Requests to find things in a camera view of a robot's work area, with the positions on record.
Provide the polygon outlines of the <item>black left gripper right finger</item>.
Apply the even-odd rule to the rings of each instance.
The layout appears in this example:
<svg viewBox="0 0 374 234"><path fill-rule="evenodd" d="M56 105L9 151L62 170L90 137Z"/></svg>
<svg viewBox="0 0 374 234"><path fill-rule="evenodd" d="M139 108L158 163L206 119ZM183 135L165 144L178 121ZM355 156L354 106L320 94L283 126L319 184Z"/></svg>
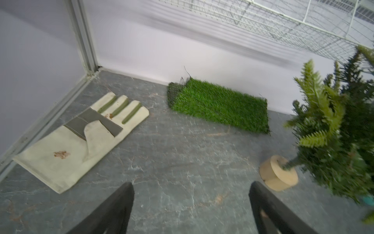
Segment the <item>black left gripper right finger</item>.
<svg viewBox="0 0 374 234"><path fill-rule="evenodd" d="M260 182L251 184L248 196L259 234L316 233Z"/></svg>

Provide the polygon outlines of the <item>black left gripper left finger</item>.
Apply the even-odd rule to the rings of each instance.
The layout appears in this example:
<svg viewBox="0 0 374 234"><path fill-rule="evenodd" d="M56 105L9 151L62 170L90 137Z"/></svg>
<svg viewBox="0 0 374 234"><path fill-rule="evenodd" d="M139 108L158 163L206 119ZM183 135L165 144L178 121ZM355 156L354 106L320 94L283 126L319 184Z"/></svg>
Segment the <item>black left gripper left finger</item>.
<svg viewBox="0 0 374 234"><path fill-rule="evenodd" d="M69 234L125 234L134 202L134 187L125 182Z"/></svg>

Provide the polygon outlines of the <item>small green christmas tree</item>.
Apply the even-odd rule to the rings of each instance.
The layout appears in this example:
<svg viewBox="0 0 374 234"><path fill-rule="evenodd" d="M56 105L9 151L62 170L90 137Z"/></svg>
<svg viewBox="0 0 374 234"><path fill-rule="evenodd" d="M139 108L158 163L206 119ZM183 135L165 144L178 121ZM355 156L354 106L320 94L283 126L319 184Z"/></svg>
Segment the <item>small green christmas tree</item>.
<svg viewBox="0 0 374 234"><path fill-rule="evenodd" d="M293 102L295 116L285 123L298 152L292 160L272 156L261 164L270 189L295 186L301 166L335 196L356 203L374 197L374 81L364 79L364 72L374 72L374 51L361 45L324 79L312 60L303 65L295 78L303 102Z"/></svg>

